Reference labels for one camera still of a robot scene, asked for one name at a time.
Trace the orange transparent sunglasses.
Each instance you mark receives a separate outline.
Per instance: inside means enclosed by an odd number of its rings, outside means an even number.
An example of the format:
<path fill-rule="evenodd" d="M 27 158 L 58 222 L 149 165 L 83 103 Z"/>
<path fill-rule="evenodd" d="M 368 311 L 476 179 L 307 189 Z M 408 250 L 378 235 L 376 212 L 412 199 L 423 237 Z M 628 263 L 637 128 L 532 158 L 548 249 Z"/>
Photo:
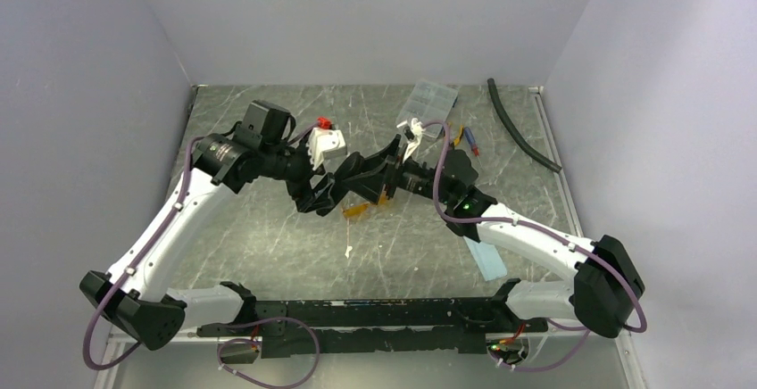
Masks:
<path fill-rule="evenodd" d="M 379 210 L 386 208 L 392 199 L 383 194 L 379 197 L 376 203 L 363 202 L 346 207 L 342 207 L 342 216 L 346 220 L 357 221 L 360 219 L 367 219 L 369 216 L 377 213 Z"/>

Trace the light blue cleaning cloth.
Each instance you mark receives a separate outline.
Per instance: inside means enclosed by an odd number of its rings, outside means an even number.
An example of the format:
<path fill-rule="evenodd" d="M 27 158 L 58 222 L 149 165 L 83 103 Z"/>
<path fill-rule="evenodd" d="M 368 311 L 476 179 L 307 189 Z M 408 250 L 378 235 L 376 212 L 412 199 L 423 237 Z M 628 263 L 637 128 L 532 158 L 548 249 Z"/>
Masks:
<path fill-rule="evenodd" d="M 490 282 L 508 275 L 508 270 L 496 246 L 476 242 L 468 237 L 464 237 L 463 241 L 485 281 Z"/>

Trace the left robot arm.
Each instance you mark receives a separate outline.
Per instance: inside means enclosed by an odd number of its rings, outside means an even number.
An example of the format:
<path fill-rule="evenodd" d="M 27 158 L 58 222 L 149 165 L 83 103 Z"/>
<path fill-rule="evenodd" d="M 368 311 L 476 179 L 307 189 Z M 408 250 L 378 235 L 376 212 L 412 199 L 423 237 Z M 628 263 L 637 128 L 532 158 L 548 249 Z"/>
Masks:
<path fill-rule="evenodd" d="M 284 181 L 299 211 L 326 210 L 325 160 L 343 156 L 346 142 L 329 120 L 319 119 L 294 136 L 294 116 L 265 101 L 249 104 L 226 133 L 192 139 L 179 182 L 141 237 L 107 271 L 88 272 L 79 288 L 103 318 L 154 351 L 180 330 L 223 325 L 244 335 L 258 319 L 256 298 L 240 284 L 173 290 L 173 273 L 196 233 L 221 206 L 257 178 Z"/>

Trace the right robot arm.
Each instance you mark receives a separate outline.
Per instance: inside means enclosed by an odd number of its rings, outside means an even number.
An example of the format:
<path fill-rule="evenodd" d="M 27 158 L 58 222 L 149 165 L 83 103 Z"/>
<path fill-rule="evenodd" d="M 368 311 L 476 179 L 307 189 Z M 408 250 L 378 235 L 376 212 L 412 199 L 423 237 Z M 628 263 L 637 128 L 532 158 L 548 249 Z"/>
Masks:
<path fill-rule="evenodd" d="M 440 155 L 436 167 L 404 154 L 400 139 L 370 157 L 352 153 L 335 174 L 338 192 L 376 202 L 397 189 L 427 197 L 457 236 L 503 247 L 549 270 L 556 282 L 508 282 L 491 319 L 503 331 L 527 319 L 571 319 L 606 338 L 621 331 L 643 333 L 648 320 L 640 304 L 645 284 L 624 244 L 564 233 L 524 217 L 476 186 L 478 173 L 462 150 Z"/>

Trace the clear plastic organizer box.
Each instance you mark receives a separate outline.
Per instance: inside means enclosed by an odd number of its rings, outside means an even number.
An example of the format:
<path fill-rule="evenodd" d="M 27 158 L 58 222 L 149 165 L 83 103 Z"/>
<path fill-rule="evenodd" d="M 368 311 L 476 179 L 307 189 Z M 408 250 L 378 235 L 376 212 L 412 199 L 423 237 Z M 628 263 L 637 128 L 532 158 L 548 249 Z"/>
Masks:
<path fill-rule="evenodd" d="M 417 119 L 420 123 L 447 120 L 456 105 L 459 91 L 456 88 L 419 80 L 407 97 L 396 119 L 397 123 Z"/>

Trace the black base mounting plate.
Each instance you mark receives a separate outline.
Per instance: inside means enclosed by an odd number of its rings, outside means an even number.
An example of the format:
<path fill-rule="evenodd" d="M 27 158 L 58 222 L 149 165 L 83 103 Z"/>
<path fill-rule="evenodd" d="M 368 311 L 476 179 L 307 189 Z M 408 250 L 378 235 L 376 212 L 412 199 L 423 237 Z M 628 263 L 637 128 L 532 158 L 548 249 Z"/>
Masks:
<path fill-rule="evenodd" d="M 208 324 L 203 338 L 257 335 L 265 359 L 322 352 L 482 354 L 499 335 L 544 333 L 545 319 L 522 320 L 487 297 L 404 300 L 259 301 L 243 328 Z"/>

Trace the yellow handled pliers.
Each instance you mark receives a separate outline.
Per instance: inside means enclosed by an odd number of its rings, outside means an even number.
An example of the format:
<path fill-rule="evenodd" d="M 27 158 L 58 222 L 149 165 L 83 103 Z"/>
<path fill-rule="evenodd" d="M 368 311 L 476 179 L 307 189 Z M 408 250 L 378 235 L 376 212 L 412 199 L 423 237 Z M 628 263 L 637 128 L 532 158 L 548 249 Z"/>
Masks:
<path fill-rule="evenodd" d="M 447 123 L 446 126 L 449 132 L 449 135 L 447 136 L 447 143 L 452 148 L 459 146 L 464 136 L 464 126 L 458 125 L 457 127 L 455 127 L 452 123 Z"/>

